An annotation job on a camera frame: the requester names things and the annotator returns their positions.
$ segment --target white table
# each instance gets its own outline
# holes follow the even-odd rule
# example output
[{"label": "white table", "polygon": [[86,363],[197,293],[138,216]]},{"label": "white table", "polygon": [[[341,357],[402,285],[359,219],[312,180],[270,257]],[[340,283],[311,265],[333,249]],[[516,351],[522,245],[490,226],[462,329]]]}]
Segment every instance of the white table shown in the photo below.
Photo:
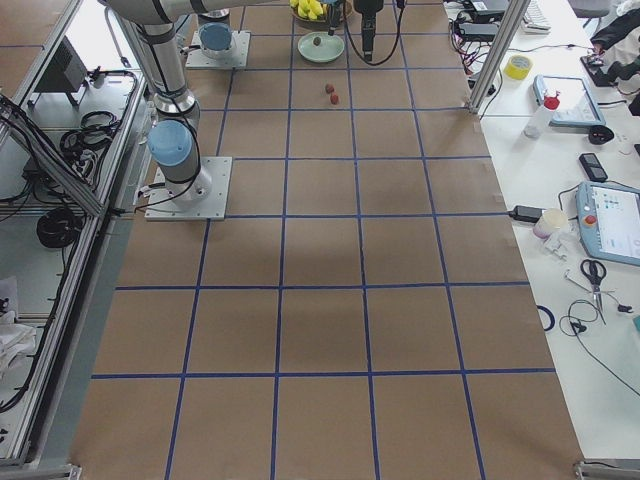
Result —
[{"label": "white table", "polygon": [[[552,23],[552,33],[532,36],[518,32],[513,47],[589,45],[587,35],[565,1],[539,0],[539,4]],[[555,48],[526,53],[533,60],[533,70],[522,81],[505,76],[500,94],[482,120],[509,208],[516,204],[557,207],[558,192],[587,179],[578,163],[578,155],[584,152],[598,155],[610,179],[640,187],[640,156],[633,149],[633,143],[640,143],[640,118],[632,117],[624,105],[603,108],[607,124],[616,132],[616,139],[603,146],[591,145],[586,133],[552,130],[537,141],[522,135],[536,108],[531,91],[533,76],[546,73],[588,78],[578,60],[584,52],[577,48]],[[600,102],[621,98],[615,89],[592,87],[592,90]],[[573,195],[564,195],[563,201],[569,215],[574,215]],[[567,235],[563,240],[567,257],[562,260],[544,248],[543,242],[532,234],[530,225],[514,222],[513,228],[538,304],[550,308],[559,319],[573,300],[590,298],[589,293],[564,278],[570,270],[571,278],[589,287],[579,272],[579,264],[586,254],[577,235]],[[608,275],[603,289],[615,290],[614,295],[623,304],[633,305],[640,314],[640,268],[604,263]],[[618,313],[615,302],[606,296],[603,305],[607,325],[590,324],[581,338],[612,370],[640,388],[640,333],[632,323],[635,315]],[[585,457],[640,458],[640,398],[557,326],[547,334],[547,339]]]}]

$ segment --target bottle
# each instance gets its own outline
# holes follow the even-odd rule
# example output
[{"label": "bottle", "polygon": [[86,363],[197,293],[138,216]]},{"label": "bottle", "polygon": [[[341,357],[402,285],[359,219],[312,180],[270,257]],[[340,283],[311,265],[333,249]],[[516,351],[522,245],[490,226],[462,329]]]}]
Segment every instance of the bottle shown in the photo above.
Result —
[{"label": "bottle", "polygon": [[558,92],[555,96],[545,94],[544,102],[538,107],[538,110],[529,119],[529,123],[524,127],[524,134],[529,138],[539,138],[542,132],[549,126],[549,122],[553,118],[553,114],[560,106]]}]

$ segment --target tape roll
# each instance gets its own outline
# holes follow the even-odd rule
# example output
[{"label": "tape roll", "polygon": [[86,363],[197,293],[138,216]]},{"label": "tape roll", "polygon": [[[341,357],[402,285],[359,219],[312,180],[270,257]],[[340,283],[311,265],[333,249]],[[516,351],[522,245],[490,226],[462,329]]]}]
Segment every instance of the tape roll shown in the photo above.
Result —
[{"label": "tape roll", "polygon": [[533,62],[529,57],[513,55],[504,67],[504,73],[515,80],[522,80],[529,74],[532,66]]}]

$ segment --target blue scissors handle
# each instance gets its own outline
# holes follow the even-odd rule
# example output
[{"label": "blue scissors handle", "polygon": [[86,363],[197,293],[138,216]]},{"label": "blue scissors handle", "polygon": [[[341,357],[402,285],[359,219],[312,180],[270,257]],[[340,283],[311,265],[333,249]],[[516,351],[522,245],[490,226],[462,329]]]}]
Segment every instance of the blue scissors handle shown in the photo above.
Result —
[{"label": "blue scissors handle", "polygon": [[607,276],[607,267],[597,260],[583,260],[580,264],[580,271],[594,287],[600,287],[602,280]]}]

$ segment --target scissors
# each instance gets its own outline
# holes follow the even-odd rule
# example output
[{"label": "scissors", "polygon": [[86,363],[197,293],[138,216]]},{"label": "scissors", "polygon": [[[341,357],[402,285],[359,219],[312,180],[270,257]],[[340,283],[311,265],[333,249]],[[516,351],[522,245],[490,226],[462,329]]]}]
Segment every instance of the scissors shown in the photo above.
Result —
[{"label": "scissors", "polygon": [[602,291],[600,290],[600,284],[604,277],[607,276],[607,267],[597,260],[583,260],[580,264],[580,271],[587,277],[591,284],[591,291],[593,292],[593,302],[596,304],[596,308],[600,315],[602,315]]}]

